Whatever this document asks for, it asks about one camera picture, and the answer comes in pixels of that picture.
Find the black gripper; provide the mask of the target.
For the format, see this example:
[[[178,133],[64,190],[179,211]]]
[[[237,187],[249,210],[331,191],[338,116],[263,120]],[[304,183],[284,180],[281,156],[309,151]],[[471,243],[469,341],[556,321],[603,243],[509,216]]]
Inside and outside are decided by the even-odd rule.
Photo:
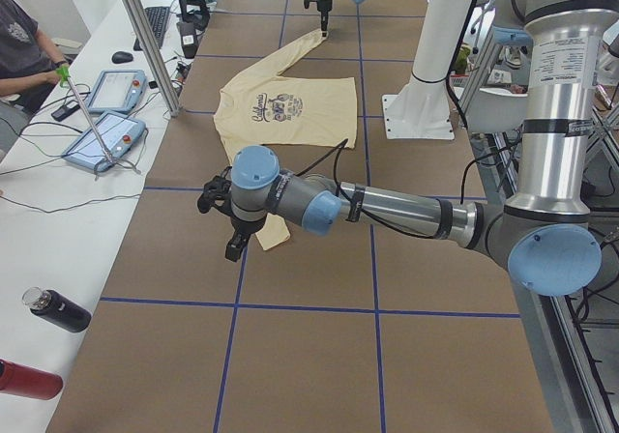
[[[320,25],[327,26],[329,22],[329,10],[326,8],[319,8],[318,12],[320,13]],[[326,27],[321,27],[321,36],[328,37],[328,29]]]
[[[229,261],[237,262],[241,259],[251,236],[263,228],[264,218],[247,221],[234,217],[231,219],[231,224],[234,233],[232,239],[226,244],[224,257]]]

